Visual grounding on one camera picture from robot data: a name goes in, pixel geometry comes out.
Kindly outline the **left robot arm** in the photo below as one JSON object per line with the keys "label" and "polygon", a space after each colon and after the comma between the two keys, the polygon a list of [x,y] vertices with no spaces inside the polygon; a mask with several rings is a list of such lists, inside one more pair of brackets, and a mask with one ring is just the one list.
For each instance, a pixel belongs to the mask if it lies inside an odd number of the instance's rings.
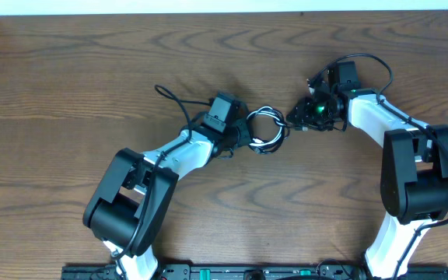
{"label": "left robot arm", "polygon": [[250,141],[249,110],[240,101],[214,100],[188,118],[179,135],[147,152],[118,151],[83,213],[84,226],[110,251],[119,279],[151,279],[158,267],[152,244],[176,185],[222,152]]}

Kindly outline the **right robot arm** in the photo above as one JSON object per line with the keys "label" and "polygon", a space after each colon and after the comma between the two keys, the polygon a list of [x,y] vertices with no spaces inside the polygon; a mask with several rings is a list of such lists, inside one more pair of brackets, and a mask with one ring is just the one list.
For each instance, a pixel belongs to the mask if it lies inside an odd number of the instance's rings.
{"label": "right robot arm", "polygon": [[380,195],[386,214],[364,253],[366,274],[397,279],[423,236],[448,224],[448,126],[430,126],[391,105],[376,89],[319,86],[286,117],[297,130],[365,132],[383,149]]}

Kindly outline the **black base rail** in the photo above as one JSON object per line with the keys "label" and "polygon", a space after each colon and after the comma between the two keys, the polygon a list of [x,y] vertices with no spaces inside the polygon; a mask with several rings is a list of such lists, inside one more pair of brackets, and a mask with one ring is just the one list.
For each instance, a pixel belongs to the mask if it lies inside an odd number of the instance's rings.
{"label": "black base rail", "polygon": [[[68,266],[61,270],[61,280],[121,280],[127,276],[114,264]],[[168,264],[155,272],[153,279],[162,280],[254,280],[254,279],[368,279],[361,269],[351,265],[322,264],[306,267],[190,266]]]}

